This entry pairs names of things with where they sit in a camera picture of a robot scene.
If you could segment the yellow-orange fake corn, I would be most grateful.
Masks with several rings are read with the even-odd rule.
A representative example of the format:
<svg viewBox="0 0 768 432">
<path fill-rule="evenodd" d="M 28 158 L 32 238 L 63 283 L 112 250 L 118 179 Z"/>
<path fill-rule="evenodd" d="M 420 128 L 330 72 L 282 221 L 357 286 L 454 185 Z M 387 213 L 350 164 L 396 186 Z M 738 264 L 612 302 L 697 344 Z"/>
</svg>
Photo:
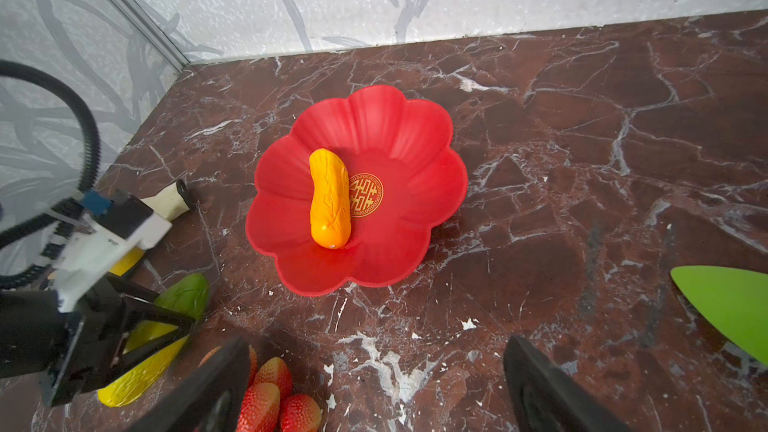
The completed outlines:
<svg viewBox="0 0 768 432">
<path fill-rule="evenodd" d="M 313 240 L 337 250 L 351 235 L 349 175 L 344 162 L 328 149 L 315 150 L 309 157 L 314 192 L 310 208 Z"/>
</svg>

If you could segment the green-yellow fake cucumber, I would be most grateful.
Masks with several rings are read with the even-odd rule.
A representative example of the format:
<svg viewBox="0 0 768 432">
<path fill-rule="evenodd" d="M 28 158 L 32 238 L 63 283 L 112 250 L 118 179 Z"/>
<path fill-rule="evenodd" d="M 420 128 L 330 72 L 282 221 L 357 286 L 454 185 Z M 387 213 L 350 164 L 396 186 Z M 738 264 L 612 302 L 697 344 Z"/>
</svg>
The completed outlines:
<svg viewBox="0 0 768 432">
<path fill-rule="evenodd" d="M 199 321 L 209 297 L 209 282 L 202 274 L 189 275 L 161 293 L 154 304 Z M 143 321 L 130 334 L 125 353 L 145 345 L 153 339 L 175 329 L 159 322 Z M 158 379 L 180 353 L 189 336 L 164 347 L 136 367 L 97 391 L 98 400 L 105 406 L 123 407 L 139 399 Z"/>
</svg>

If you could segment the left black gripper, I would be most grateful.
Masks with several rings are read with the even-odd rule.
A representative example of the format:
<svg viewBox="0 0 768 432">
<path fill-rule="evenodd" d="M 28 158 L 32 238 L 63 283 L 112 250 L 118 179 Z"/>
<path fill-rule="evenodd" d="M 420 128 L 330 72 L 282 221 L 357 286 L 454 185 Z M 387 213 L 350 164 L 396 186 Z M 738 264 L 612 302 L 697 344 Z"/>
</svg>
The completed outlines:
<svg viewBox="0 0 768 432">
<path fill-rule="evenodd" d="M 72 312 L 53 290 L 1 293 L 1 376 L 36 373 L 56 407 L 109 385 L 192 332 L 195 321 L 154 303 L 158 294 L 123 277 L 101 278 Z"/>
</svg>

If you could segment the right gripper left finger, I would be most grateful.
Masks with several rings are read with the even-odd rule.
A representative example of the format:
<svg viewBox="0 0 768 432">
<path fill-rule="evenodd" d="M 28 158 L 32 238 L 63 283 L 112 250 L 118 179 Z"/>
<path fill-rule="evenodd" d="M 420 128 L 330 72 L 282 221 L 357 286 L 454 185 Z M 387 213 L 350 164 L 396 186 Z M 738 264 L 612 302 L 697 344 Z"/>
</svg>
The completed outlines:
<svg viewBox="0 0 768 432">
<path fill-rule="evenodd" d="M 235 338 L 132 423 L 130 431 L 233 431 L 250 372 L 249 346 Z"/>
</svg>

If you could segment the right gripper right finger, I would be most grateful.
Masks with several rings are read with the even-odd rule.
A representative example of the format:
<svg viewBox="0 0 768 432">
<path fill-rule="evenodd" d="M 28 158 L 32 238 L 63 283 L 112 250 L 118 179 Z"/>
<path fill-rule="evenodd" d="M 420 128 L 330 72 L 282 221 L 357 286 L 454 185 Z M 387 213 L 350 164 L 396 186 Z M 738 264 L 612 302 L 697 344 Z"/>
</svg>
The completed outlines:
<svg viewBox="0 0 768 432">
<path fill-rule="evenodd" d="M 521 431 L 630 429 L 520 335 L 509 338 L 503 367 Z"/>
</svg>

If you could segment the red fake strawberry bunch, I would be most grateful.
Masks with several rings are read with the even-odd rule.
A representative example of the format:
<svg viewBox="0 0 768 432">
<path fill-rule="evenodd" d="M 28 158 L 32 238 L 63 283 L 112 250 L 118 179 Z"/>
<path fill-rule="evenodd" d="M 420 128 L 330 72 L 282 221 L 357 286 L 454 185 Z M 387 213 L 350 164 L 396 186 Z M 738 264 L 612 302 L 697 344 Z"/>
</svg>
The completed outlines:
<svg viewBox="0 0 768 432">
<path fill-rule="evenodd" d="M 236 431 L 318 431 L 323 410 L 309 395 L 293 392 L 287 364 L 273 357 L 258 365 L 249 346 L 248 387 L 240 408 Z"/>
</svg>

